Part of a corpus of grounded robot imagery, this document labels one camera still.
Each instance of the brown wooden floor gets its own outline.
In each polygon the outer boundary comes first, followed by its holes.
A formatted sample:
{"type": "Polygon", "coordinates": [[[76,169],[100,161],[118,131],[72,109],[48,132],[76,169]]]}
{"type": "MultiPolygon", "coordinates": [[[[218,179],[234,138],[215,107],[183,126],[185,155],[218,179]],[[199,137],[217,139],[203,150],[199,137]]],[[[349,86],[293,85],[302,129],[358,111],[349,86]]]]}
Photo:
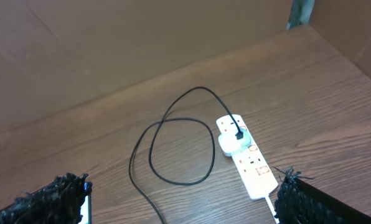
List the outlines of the brown wooden floor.
{"type": "MultiPolygon", "coordinates": [[[[232,113],[243,116],[269,165],[294,166],[316,177],[308,181],[313,186],[371,216],[371,80],[310,27],[1,134],[0,208],[56,175],[86,172],[93,181],[94,223],[159,223],[129,181],[129,157],[142,131],[194,86],[211,88],[232,113]]],[[[204,91],[186,97],[171,114],[205,121],[216,143],[215,120],[223,115],[204,91]]],[[[265,201],[248,198],[218,143],[214,169],[203,183],[181,187],[159,180],[147,160],[152,134],[141,144],[134,176],[168,223],[273,223],[265,201]]],[[[164,177],[192,181],[206,173],[211,153],[203,126],[168,123],[153,163],[164,177]]]]}

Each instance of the coiled black cable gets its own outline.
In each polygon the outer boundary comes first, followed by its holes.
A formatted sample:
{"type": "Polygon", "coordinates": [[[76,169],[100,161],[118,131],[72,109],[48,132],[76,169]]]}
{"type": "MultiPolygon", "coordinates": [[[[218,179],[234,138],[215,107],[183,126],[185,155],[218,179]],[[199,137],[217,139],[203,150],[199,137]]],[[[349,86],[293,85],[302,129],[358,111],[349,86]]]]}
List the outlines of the coiled black cable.
{"type": "Polygon", "coordinates": [[[177,103],[183,96],[185,96],[186,94],[190,93],[191,91],[193,90],[198,90],[198,89],[203,89],[203,90],[206,90],[208,92],[210,92],[211,94],[213,94],[214,97],[216,97],[216,99],[222,104],[222,106],[224,107],[224,109],[226,110],[226,112],[228,113],[228,115],[230,115],[231,119],[233,120],[234,124],[237,126],[237,129],[238,129],[238,133],[236,134],[236,137],[239,139],[239,138],[242,138],[243,136],[243,133],[241,132],[241,129],[239,127],[239,125],[237,124],[237,122],[235,121],[234,117],[232,116],[230,110],[225,106],[225,104],[223,103],[223,101],[216,95],[216,93],[214,93],[212,90],[209,90],[208,88],[206,87],[202,87],[202,86],[198,86],[198,87],[195,87],[195,88],[192,88],[190,89],[189,91],[185,92],[183,95],[181,95],[180,97],[178,97],[177,100],[175,100],[172,105],[166,110],[164,116],[162,117],[162,120],[160,121],[157,121],[153,124],[151,124],[150,126],[148,126],[148,128],[146,128],[144,130],[144,132],[141,134],[140,138],[137,140],[137,143],[136,145],[134,146],[134,149],[133,149],[133,152],[130,156],[130,161],[129,161],[129,178],[130,178],[130,181],[131,183],[133,184],[133,186],[136,188],[136,190],[148,201],[148,203],[152,206],[152,208],[155,210],[156,214],[158,215],[159,219],[161,220],[161,223],[164,224],[164,219],[163,217],[161,216],[161,214],[159,213],[158,209],[155,207],[155,205],[153,204],[153,202],[147,197],[147,195],[145,195],[139,187],[137,187],[136,183],[134,183],[134,180],[133,178],[131,177],[131,163],[133,162],[134,160],[134,156],[136,155],[136,151],[140,145],[140,142],[141,140],[143,139],[144,135],[147,133],[147,131],[155,126],[155,125],[159,125],[158,128],[156,129],[155,131],[155,135],[153,137],[153,140],[151,141],[151,146],[149,148],[149,154],[148,154],[148,162],[149,162],[149,166],[151,168],[151,170],[154,172],[154,174],[159,177],[161,180],[167,182],[167,183],[170,183],[170,184],[174,184],[174,185],[183,185],[183,186],[190,186],[190,185],[194,185],[194,184],[199,184],[201,183],[202,181],[204,181],[206,178],[208,178],[209,174],[211,173],[212,169],[213,169],[213,164],[215,162],[215,141],[214,141],[214,137],[213,137],[213,134],[212,134],[212,130],[210,130],[210,128],[207,126],[207,124],[205,124],[203,121],[200,121],[198,119],[194,119],[194,118],[171,118],[171,119],[166,119],[168,114],[169,114],[169,111],[170,109],[173,107],[173,105],[175,103],[177,103]],[[154,169],[154,166],[153,166],[153,162],[151,160],[151,154],[153,153],[153,146],[154,146],[154,142],[155,142],[155,139],[156,139],[156,136],[158,134],[158,131],[160,130],[162,124],[164,122],[170,122],[170,121],[195,121],[195,122],[198,122],[202,125],[204,125],[208,131],[209,131],[209,134],[210,134],[210,138],[212,139],[212,148],[213,148],[213,152],[212,152],[212,162],[210,163],[210,167],[209,167],[209,170],[208,172],[206,173],[206,175],[201,178],[200,180],[197,180],[195,182],[191,182],[191,183],[182,183],[182,182],[174,182],[174,181],[171,181],[171,180],[167,180],[165,179],[164,177],[162,177],[161,175],[159,175],[156,170],[154,169]]]}

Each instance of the black connector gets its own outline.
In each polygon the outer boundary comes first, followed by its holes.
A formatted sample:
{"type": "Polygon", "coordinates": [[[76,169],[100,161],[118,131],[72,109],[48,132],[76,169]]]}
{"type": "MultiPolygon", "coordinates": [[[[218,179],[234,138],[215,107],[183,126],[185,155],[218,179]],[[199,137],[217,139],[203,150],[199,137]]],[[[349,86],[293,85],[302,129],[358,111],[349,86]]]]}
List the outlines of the black connector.
{"type": "Polygon", "coordinates": [[[237,137],[237,140],[243,139],[243,132],[239,131],[235,134],[235,136],[237,137]]]}

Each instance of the white device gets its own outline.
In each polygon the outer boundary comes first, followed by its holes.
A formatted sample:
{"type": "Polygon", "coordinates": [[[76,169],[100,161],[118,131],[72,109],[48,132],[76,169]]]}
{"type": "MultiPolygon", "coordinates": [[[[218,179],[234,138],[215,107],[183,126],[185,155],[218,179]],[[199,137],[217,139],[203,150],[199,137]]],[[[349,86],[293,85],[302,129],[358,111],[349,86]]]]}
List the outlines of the white device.
{"type": "Polygon", "coordinates": [[[243,138],[237,139],[238,132],[230,115],[219,118],[216,123],[221,132],[218,143],[226,156],[231,156],[240,173],[245,188],[252,200],[265,198],[273,215],[274,207],[269,198],[278,183],[259,147],[240,115],[232,115],[243,132],[243,138]]]}

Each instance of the white cable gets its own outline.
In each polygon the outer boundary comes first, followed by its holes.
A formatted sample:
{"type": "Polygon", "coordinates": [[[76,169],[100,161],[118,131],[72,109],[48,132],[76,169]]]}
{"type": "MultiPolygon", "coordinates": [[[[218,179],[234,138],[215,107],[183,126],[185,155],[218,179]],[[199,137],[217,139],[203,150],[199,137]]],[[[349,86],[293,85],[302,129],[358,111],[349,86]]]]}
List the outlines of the white cable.
{"type": "Polygon", "coordinates": [[[277,224],[279,224],[279,220],[274,217],[276,213],[274,211],[273,204],[271,203],[270,196],[269,195],[265,196],[265,199],[266,199],[266,202],[267,202],[268,207],[270,208],[271,214],[273,214],[273,218],[274,218],[275,222],[277,224]]]}

